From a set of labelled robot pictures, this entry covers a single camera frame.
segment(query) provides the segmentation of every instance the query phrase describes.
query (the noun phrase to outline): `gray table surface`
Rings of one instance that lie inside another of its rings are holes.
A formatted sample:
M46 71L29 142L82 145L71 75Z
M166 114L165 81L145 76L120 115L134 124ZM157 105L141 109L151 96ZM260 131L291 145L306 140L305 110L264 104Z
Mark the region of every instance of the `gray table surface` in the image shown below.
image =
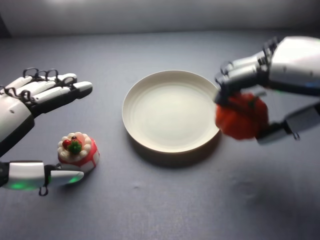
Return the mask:
M56 163L58 141L77 131L95 138L101 160L83 182L53 188L47 197L1 189L0 239L319 239L319 127L302 132L300 142L287 137L266 146L219 136L196 154L172 158L136 145L122 122L126 93L141 78L185 70L213 81L224 60L254 54L274 35L288 34L225 31L1 40L1 84L37 67L76 73L79 81L94 87L86 98L39 116L36 127L1 161ZM263 100L271 120L317 101L269 91Z

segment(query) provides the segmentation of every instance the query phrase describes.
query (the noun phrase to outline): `cake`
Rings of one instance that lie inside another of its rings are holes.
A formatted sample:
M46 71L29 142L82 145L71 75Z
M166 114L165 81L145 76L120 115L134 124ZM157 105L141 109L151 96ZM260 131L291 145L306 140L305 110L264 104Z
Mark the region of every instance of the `cake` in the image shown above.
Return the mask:
M58 143L58 160L62 166L72 165L88 173L97 166L100 154L93 138L85 133L69 133Z

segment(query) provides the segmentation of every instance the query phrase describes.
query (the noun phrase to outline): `robotic hand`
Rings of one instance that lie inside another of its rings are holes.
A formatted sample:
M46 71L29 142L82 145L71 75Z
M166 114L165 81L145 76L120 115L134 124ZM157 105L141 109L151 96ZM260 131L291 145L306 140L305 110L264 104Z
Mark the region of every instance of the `robotic hand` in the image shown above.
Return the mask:
M260 85L284 92L320 95L320 39L290 36L278 42L276 38L264 44L257 54L228 62L216 77L220 91L214 102L234 108L228 98L241 89ZM260 144L287 135L299 139L298 132L320 123L320 103L289 114L283 122L272 123L256 137Z
M36 73L27 75L30 70ZM50 77L50 73L55 73L55 76ZM34 127L34 118L84 98L93 89L88 81L77 82L73 73L59 75L55 69L39 71L34 67L25 69L22 77L1 88L0 157ZM16 190L40 188L41 196L48 194L48 185L74 183L83 176L81 171L44 165L42 161L0 162L0 187ZM45 187L45 193L41 192L42 187Z

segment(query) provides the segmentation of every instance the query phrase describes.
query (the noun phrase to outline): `plate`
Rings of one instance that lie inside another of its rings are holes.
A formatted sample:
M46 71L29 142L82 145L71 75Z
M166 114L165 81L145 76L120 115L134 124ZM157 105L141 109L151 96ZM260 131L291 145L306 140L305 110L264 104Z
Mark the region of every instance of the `plate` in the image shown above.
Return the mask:
M218 132L218 90L197 74L170 70L149 75L127 93L122 119L138 143L162 153L183 153L201 147Z

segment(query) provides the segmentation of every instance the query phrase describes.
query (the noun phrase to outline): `empty plate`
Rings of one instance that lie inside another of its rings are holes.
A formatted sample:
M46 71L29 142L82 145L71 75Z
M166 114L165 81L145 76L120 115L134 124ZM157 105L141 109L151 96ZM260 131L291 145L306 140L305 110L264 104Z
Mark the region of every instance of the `empty plate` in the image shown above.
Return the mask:
M211 140L216 127L217 88L187 71L162 71L137 82L122 107L124 126L141 145L162 153L194 150Z

